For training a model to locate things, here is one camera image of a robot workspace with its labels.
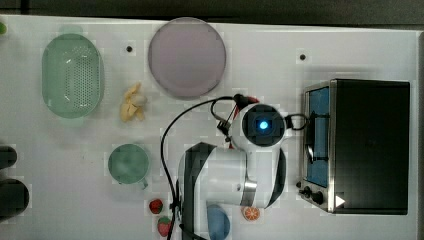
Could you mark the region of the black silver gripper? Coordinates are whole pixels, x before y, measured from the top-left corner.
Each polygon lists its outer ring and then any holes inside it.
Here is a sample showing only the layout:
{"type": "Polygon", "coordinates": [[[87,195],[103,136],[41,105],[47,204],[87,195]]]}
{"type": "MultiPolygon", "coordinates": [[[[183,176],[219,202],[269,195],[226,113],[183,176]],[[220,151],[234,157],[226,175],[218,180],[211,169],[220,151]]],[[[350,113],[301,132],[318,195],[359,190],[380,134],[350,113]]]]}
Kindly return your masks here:
{"type": "Polygon", "coordinates": [[[249,104],[253,104],[253,100],[250,97],[244,96],[242,94],[235,94],[233,96],[233,100],[237,106],[247,106],[249,104]]]}

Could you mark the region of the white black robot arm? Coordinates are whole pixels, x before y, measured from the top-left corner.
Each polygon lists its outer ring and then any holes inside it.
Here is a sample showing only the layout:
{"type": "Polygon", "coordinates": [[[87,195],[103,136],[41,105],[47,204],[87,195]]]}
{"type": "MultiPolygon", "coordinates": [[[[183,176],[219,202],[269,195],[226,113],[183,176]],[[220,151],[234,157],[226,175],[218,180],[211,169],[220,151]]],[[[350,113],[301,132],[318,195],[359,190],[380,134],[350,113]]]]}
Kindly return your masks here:
{"type": "Polygon", "coordinates": [[[232,100],[238,113],[231,123],[220,123],[230,146],[200,142],[181,157],[177,196],[182,240],[225,240],[231,228],[222,204],[268,208],[283,192],[285,118],[251,97],[237,94],[232,100]]]}

